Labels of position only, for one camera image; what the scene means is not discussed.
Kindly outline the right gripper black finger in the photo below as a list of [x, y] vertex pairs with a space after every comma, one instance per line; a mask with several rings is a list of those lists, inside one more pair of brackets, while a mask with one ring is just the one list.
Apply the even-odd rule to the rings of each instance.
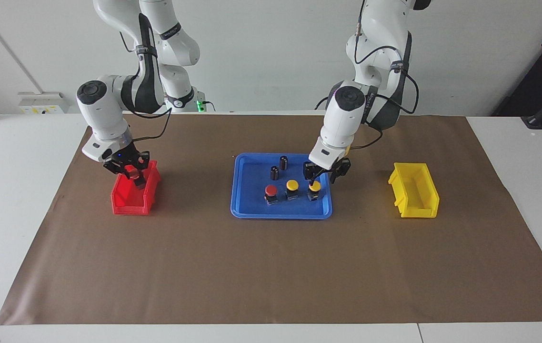
[[110, 171], [113, 174], [123, 174], [125, 178], [130, 179], [130, 172], [125, 169], [124, 166], [116, 165], [116, 164], [105, 164], [105, 169]]
[[147, 178], [144, 175], [144, 171], [149, 167], [150, 158], [150, 152], [143, 151], [133, 164], [135, 169], [134, 172], [132, 172], [132, 182], [137, 189], [144, 189], [147, 184]]

